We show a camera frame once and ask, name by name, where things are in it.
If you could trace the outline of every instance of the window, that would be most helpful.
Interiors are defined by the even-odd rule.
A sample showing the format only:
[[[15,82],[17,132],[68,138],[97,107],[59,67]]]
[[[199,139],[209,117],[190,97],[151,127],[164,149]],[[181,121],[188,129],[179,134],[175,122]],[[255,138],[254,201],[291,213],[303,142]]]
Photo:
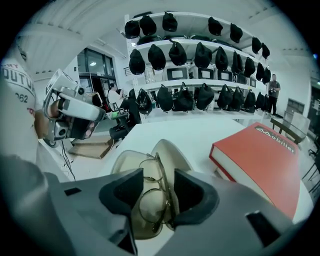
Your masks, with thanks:
[[[106,75],[103,55],[91,50],[87,52],[89,72],[99,75]]]
[[[79,72],[87,72],[85,50],[82,50],[78,54],[78,69],[79,69]]]
[[[106,72],[109,76],[115,76],[112,58],[104,56],[105,59],[105,66],[106,66]]]
[[[89,83],[89,78],[80,78],[80,86],[84,88],[85,94],[93,92],[91,85]]]

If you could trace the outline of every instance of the eyeglasses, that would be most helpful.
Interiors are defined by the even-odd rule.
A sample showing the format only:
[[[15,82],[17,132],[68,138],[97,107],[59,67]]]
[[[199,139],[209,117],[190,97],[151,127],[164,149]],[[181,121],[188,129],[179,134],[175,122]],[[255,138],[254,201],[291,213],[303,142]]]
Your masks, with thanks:
[[[150,154],[147,156],[148,159],[143,160],[139,164],[139,168],[143,168],[143,179],[151,188],[145,191],[138,200],[138,212],[145,223],[137,219],[136,222],[132,222],[136,239],[150,239],[157,236],[161,232],[163,224],[173,229],[172,222],[176,217],[173,195],[160,156],[158,153],[155,154],[155,157]],[[156,163],[156,168],[160,172],[155,170],[155,166],[148,166],[150,162]],[[139,228],[143,228],[143,232],[137,231]]]

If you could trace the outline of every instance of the man standing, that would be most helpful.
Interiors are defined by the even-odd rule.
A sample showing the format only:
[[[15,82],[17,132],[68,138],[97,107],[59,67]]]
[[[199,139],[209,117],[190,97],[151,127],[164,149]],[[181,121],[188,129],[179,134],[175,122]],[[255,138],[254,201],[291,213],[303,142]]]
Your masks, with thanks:
[[[269,82],[269,110],[271,113],[271,108],[273,107],[273,116],[276,115],[277,111],[277,100],[279,96],[279,91],[281,90],[280,83],[277,82],[277,76],[272,74],[272,81]]]

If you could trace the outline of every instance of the floor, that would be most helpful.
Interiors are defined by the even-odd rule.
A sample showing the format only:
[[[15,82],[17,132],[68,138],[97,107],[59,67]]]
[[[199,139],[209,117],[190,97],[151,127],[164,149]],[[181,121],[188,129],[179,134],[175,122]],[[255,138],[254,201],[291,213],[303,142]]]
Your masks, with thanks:
[[[270,127],[272,129],[272,124],[270,122],[270,117],[266,116],[263,119],[262,122],[264,125]],[[115,126],[115,121],[106,119],[103,120],[95,129],[93,136],[95,135],[109,135],[109,129],[111,127]],[[109,158],[112,158],[113,152],[116,150],[116,147],[121,143],[120,141],[117,141],[116,144],[112,147],[110,152],[102,159],[92,159],[87,157],[80,157],[75,156],[73,162],[71,163],[72,171],[75,175],[76,180],[85,180],[85,179],[91,179],[95,178],[98,173],[101,171],[103,166],[105,166],[105,163],[108,162]],[[309,156],[308,150],[316,150],[316,146],[313,143],[313,140],[309,137],[306,137],[303,142],[299,144],[299,155],[298,155],[298,164],[299,164],[299,174],[302,178],[307,171],[310,169],[310,167],[314,163],[314,158],[312,156]],[[72,180],[72,175],[70,175],[68,172],[69,170],[67,167],[64,173],[69,177],[69,179]],[[309,174],[303,179],[303,183],[306,186],[306,189],[309,191],[312,189],[312,187],[320,180],[320,174],[318,171],[316,171],[316,167],[314,166],[312,170],[309,172]],[[317,198],[320,196],[320,187],[312,192],[310,194],[313,202],[317,200]]]

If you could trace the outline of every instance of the white shelf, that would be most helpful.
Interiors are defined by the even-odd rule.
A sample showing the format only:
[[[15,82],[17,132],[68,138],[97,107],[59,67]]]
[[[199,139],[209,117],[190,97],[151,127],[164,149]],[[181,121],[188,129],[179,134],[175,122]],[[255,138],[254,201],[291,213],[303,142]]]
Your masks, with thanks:
[[[252,37],[253,35],[249,33],[247,30],[242,29],[243,35],[240,39],[239,43],[236,43],[230,39],[230,25],[231,23],[223,20],[221,18],[213,17],[215,20],[219,21],[223,26],[221,31],[221,36],[213,35],[209,32],[208,29],[208,19],[211,17],[210,15],[193,13],[193,12],[180,12],[180,11],[172,11],[174,18],[178,23],[178,27],[176,32],[168,32],[164,31],[162,28],[162,20],[163,16],[165,15],[164,12],[150,14],[149,16],[153,19],[156,24],[156,33],[155,35],[164,37],[164,36],[175,36],[175,35],[185,35],[187,37],[192,35],[200,35],[206,36],[211,39],[220,39],[223,40],[231,45],[234,45],[240,49],[246,48],[251,46],[252,44]],[[133,18],[133,21],[141,20],[142,16]],[[145,35],[140,31],[140,36],[144,37]]]
[[[183,111],[169,111],[168,113],[163,112],[161,108],[152,109],[149,115],[144,116],[143,123],[153,123],[162,121],[172,120],[183,120],[183,119],[197,119],[197,118],[216,118],[216,117],[227,117],[233,120],[261,120],[262,115],[255,113],[247,113],[242,110],[239,112],[230,112],[225,110],[208,110],[203,111],[199,109],[191,110],[188,112]]]
[[[260,81],[256,82],[256,87],[252,87],[247,84],[242,84],[237,82],[211,80],[211,79],[181,79],[181,80],[161,81],[161,82],[155,82],[155,83],[138,84],[138,85],[135,85],[135,88],[137,90],[144,89],[144,90],[156,91],[160,89],[161,85],[164,85],[167,88],[172,88],[172,87],[178,88],[182,85],[182,82],[184,82],[186,86],[202,85],[203,83],[206,83],[208,86],[212,86],[212,87],[217,86],[217,88],[220,88],[223,85],[227,85],[230,88],[236,88],[237,86],[239,86],[241,89],[246,89],[246,90],[251,89],[256,96],[258,96],[259,92],[261,92],[263,95],[266,93],[266,86]]]
[[[256,67],[258,66],[259,62],[264,67],[267,66],[266,60],[264,58],[257,59],[255,57],[252,57],[251,55],[249,55],[246,52],[243,52],[243,51],[237,50],[237,49],[235,49],[233,47],[226,46],[226,45],[223,45],[223,44],[219,44],[219,43],[216,43],[216,42],[208,42],[208,41],[193,40],[193,39],[174,39],[174,41],[179,42],[183,46],[183,48],[185,50],[185,53],[186,53],[187,60],[192,61],[192,62],[195,59],[197,45],[198,45],[199,42],[201,42],[204,46],[208,47],[213,52],[212,61],[211,61],[212,64],[215,64],[216,54],[217,54],[218,48],[222,47],[224,49],[227,57],[228,57],[228,66],[230,66],[230,67],[232,66],[232,63],[233,63],[234,51],[241,56],[242,63],[243,63],[243,69],[245,68],[247,57],[249,57],[250,59],[253,60],[254,65]],[[153,44],[158,46],[159,48],[161,48],[161,50],[164,53],[166,61],[171,61],[170,57],[169,57],[169,51],[170,51],[173,43],[170,42],[169,40],[162,40],[162,41],[144,43],[144,44],[141,44],[141,45],[134,46],[133,49],[139,50],[139,52],[142,55],[142,58],[143,58],[144,62],[147,65],[149,65],[150,62],[148,60],[148,52],[149,52],[149,49],[150,49],[151,45],[153,45]]]

